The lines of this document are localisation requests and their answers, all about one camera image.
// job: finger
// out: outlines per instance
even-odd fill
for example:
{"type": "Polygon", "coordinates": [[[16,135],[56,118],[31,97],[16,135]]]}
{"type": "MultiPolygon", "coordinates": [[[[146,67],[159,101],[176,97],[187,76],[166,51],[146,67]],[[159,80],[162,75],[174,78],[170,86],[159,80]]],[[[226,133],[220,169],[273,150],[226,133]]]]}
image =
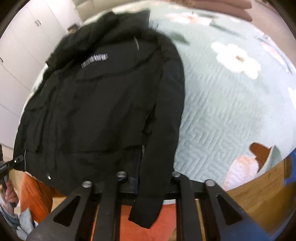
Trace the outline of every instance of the finger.
{"type": "Polygon", "coordinates": [[[6,195],[6,200],[12,199],[17,197],[17,194],[15,192],[10,193],[9,195],[6,195]]]}
{"type": "Polygon", "coordinates": [[[14,198],[10,198],[10,199],[8,199],[8,201],[9,201],[9,202],[12,202],[12,203],[15,203],[15,204],[17,205],[18,202],[19,202],[19,199],[18,199],[18,197],[14,197],[14,198]]]}
{"type": "Polygon", "coordinates": [[[5,195],[3,192],[0,192],[0,197],[2,198],[2,200],[5,200],[5,195]]]}
{"type": "Polygon", "coordinates": [[[6,183],[7,188],[8,187],[13,187],[12,181],[10,179],[8,179],[5,183],[6,183]]]}
{"type": "Polygon", "coordinates": [[[6,196],[9,196],[13,192],[14,192],[14,188],[10,186],[9,188],[6,189],[5,194],[6,194],[6,196]]]}

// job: metal bolt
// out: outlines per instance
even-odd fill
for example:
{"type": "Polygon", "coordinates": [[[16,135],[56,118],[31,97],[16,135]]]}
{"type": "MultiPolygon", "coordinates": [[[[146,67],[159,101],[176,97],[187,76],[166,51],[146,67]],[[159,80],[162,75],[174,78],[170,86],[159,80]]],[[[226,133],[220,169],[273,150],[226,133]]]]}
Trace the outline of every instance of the metal bolt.
{"type": "Polygon", "coordinates": [[[126,177],[126,172],[118,172],[117,177],[119,178],[125,178],[126,177]]]}
{"type": "Polygon", "coordinates": [[[208,187],[213,187],[213,186],[216,185],[216,183],[215,183],[213,180],[211,180],[211,179],[206,180],[206,181],[205,181],[205,184],[206,184],[208,187]]]}
{"type": "Polygon", "coordinates": [[[82,186],[84,188],[90,188],[92,186],[92,183],[90,181],[85,181],[82,183],[82,186]]]}
{"type": "Polygon", "coordinates": [[[49,172],[46,173],[46,177],[47,177],[48,180],[51,180],[51,177],[50,177],[50,173],[49,172]]]}
{"type": "Polygon", "coordinates": [[[179,172],[172,172],[173,177],[180,177],[181,174],[179,172]]]}

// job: cabinet door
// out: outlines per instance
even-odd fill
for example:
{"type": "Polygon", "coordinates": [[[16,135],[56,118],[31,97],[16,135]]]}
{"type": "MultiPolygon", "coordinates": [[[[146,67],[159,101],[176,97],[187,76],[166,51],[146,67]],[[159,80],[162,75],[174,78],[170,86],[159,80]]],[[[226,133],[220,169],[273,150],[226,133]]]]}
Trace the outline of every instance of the cabinet door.
{"type": "Polygon", "coordinates": [[[56,46],[66,34],[66,31],[62,28],[45,0],[30,0],[26,6],[34,19],[39,21],[40,27],[52,40],[54,46],[56,46]]]}
{"type": "Polygon", "coordinates": [[[20,43],[43,66],[54,49],[54,44],[37,25],[26,6],[16,14],[9,27],[17,36],[20,43]]]}
{"type": "Polygon", "coordinates": [[[3,67],[22,85],[31,89],[42,67],[20,44],[9,27],[0,38],[0,57],[3,67]]]}
{"type": "Polygon", "coordinates": [[[82,20],[75,10],[75,5],[72,0],[45,0],[56,16],[65,31],[71,25],[78,23],[82,24],[82,20]]]}
{"type": "Polygon", "coordinates": [[[20,118],[0,105],[0,143],[13,148],[20,118]]]}
{"type": "Polygon", "coordinates": [[[30,91],[18,82],[1,64],[0,76],[0,104],[20,116],[30,91]]]}

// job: black jacket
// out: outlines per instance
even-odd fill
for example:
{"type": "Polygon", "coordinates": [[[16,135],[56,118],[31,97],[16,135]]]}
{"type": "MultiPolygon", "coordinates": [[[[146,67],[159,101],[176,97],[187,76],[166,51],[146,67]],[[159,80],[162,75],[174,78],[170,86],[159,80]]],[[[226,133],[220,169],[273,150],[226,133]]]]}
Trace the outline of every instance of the black jacket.
{"type": "Polygon", "coordinates": [[[25,155],[19,170],[67,195],[121,171],[126,150],[145,145],[130,215],[144,227],[168,190],[184,106],[181,59],[148,22],[149,11],[110,12],[66,36],[47,60],[14,147],[14,157],[25,155]]]}

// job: white flower pattern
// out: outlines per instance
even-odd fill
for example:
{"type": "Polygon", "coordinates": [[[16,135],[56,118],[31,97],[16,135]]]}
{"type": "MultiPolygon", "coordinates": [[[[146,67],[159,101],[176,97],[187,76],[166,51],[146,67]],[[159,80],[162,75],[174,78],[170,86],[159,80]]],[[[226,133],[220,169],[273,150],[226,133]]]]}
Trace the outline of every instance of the white flower pattern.
{"type": "Polygon", "coordinates": [[[225,46],[222,43],[214,42],[211,48],[218,53],[217,61],[234,73],[244,72],[249,78],[255,80],[261,70],[260,64],[249,57],[246,51],[234,44],[225,46]]]}
{"type": "Polygon", "coordinates": [[[255,26],[254,26],[254,30],[256,32],[258,32],[260,35],[264,35],[265,34],[264,32],[262,32],[260,29],[256,28],[255,26]]]}
{"type": "Polygon", "coordinates": [[[235,22],[235,23],[239,23],[240,20],[238,18],[235,18],[235,17],[232,17],[232,16],[229,16],[230,20],[235,22]]]}
{"type": "Polygon", "coordinates": [[[293,103],[293,106],[296,109],[296,89],[293,90],[290,87],[288,87],[288,91],[289,91],[290,98],[291,98],[291,101],[293,103]]]}
{"type": "Polygon", "coordinates": [[[166,18],[170,18],[171,22],[176,23],[199,23],[201,25],[209,26],[213,21],[211,18],[200,17],[196,13],[183,12],[183,13],[170,13],[165,15],[166,18]]]}
{"type": "Polygon", "coordinates": [[[168,7],[169,7],[169,8],[174,8],[174,9],[182,9],[182,8],[184,8],[183,6],[181,6],[181,5],[176,5],[176,4],[170,4],[168,7]]]}

